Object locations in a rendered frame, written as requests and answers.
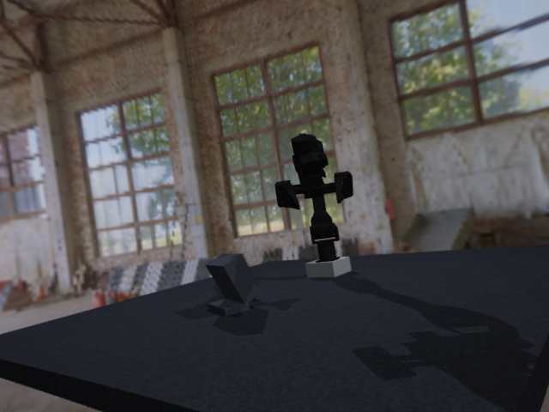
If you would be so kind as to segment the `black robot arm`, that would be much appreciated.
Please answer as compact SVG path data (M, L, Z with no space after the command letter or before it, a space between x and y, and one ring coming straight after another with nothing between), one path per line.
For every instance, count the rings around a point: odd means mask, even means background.
M298 176L302 171L301 178L318 174L326 178L323 169L328 165L328 159L323 152L323 143L317 140L316 136L305 133L294 137L291 142L294 153L293 164ZM311 217L310 232L312 244L317 244L319 260L316 263L335 261L340 258L335 255L334 244L334 241L340 240L338 228L326 211L324 197L313 197L312 202L314 214ZM333 237L335 239L327 239ZM315 241L315 239L325 240Z

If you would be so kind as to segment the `grey sloped panel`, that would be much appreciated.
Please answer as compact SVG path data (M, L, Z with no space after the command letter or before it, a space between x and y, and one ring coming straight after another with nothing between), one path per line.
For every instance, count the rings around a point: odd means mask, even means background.
M206 264L225 299L208 303L208 309L224 316L250 310L248 303L262 289L241 253L222 253Z

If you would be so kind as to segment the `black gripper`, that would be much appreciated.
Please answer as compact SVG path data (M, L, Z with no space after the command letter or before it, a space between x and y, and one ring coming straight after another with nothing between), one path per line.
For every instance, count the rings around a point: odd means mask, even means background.
M324 197L323 194L336 194L337 203L353 195L353 177L347 172L335 173L335 182L324 184L321 174L301 178L300 185L291 184L290 180L275 183L277 203L280 208L300 209L299 200L296 195L304 194L305 199L313 197ZM293 189L294 188L294 189Z

